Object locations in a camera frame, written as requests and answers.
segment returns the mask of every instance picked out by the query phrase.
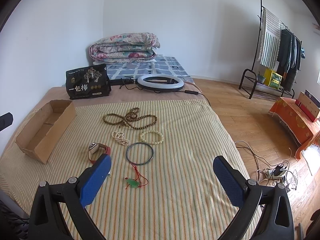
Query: brown bead necklace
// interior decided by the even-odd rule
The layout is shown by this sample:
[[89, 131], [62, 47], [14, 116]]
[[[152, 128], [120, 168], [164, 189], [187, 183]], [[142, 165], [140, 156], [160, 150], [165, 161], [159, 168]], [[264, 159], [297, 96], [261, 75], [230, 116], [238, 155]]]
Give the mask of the brown bead necklace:
[[[119, 114], [114, 114], [114, 113], [110, 113], [110, 114], [105, 114], [103, 116], [103, 121], [107, 124], [111, 124], [111, 125], [117, 125], [119, 124], [119, 128], [122, 126], [122, 125], [125, 125], [126, 127], [131, 127], [132, 129], [135, 129], [135, 130], [142, 130], [142, 129], [145, 129], [149, 126], [152, 126], [152, 125], [155, 125], [157, 120], [158, 120], [158, 117], [156, 117], [155, 115], [153, 114], [146, 114], [144, 116], [140, 116], [138, 117], [138, 112], [140, 111], [140, 108], [138, 107], [134, 107], [132, 108], [125, 116], [122, 116], [122, 115], [119, 115]], [[117, 116], [119, 118], [121, 118], [122, 120], [119, 121], [119, 122], [109, 122], [106, 120], [106, 117], [107, 116]], [[142, 126], [142, 127], [134, 127], [133, 125], [130, 124], [130, 122], [136, 122], [136, 121], [139, 121], [141, 119], [144, 119], [144, 118], [147, 118], [147, 117], [154, 117], [155, 121], [153, 123], [150, 123], [150, 124], [147, 124], [145, 126]]]

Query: open cardboard box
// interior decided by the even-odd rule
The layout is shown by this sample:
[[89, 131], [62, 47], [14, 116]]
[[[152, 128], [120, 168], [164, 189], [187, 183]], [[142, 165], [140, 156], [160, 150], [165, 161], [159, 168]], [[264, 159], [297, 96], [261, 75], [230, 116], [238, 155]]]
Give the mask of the open cardboard box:
[[16, 138], [25, 154], [46, 163], [60, 137], [76, 116], [70, 100], [52, 100], [39, 109]]

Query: red string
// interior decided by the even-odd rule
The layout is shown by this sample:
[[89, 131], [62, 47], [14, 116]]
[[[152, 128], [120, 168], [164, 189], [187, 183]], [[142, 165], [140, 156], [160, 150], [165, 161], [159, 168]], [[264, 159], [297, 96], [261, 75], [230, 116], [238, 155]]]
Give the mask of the red string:
[[[134, 165], [134, 164], [132, 164], [132, 163], [130, 163], [130, 164], [132, 165], [132, 167], [134, 168], [134, 170], [135, 170], [135, 172], [136, 172], [136, 174], [137, 174], [137, 178], [135, 179], [135, 181], [139, 180], [139, 182], [140, 182], [140, 185], [139, 185], [138, 187], [143, 187], [143, 186], [147, 185], [147, 184], [149, 183], [149, 181], [148, 181], [148, 179], [147, 179], [146, 177], [142, 176], [142, 175], [139, 173], [139, 171], [138, 171], [138, 169], [137, 169], [137, 165]], [[146, 184], [143, 184], [143, 185], [142, 185], [142, 182], [141, 182], [141, 180], [140, 180], [140, 176], [143, 177], [143, 178], [147, 181]]]

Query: table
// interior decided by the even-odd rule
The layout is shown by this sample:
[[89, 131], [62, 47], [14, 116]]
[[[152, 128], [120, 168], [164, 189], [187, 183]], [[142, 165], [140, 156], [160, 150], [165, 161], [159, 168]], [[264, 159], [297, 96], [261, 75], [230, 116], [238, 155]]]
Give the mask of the table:
[[295, 104], [295, 99], [280, 97], [271, 107], [269, 112], [277, 114], [301, 144], [295, 154], [297, 159], [300, 159], [301, 151], [311, 144], [319, 145], [320, 122], [312, 122]]

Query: white wall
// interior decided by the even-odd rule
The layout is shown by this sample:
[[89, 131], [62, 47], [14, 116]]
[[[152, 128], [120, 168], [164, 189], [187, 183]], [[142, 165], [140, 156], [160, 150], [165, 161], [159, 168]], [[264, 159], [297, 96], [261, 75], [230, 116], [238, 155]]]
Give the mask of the white wall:
[[[288, 26], [283, 0], [263, 0]], [[191, 75], [240, 82], [256, 49], [260, 0], [105, 0], [103, 34], [153, 32], [159, 53], [174, 56]]]
[[28, 112], [69, 69], [88, 66], [87, 48], [102, 37], [104, 0], [22, 0], [0, 33], [0, 154]]
[[293, 89], [296, 97], [300, 91], [309, 90], [316, 98], [320, 99], [320, 85], [318, 77], [320, 73], [320, 36], [314, 32], [312, 23], [316, 23], [313, 17], [302, 14], [294, 15], [294, 33], [302, 40], [306, 58], [301, 59], [300, 69]]

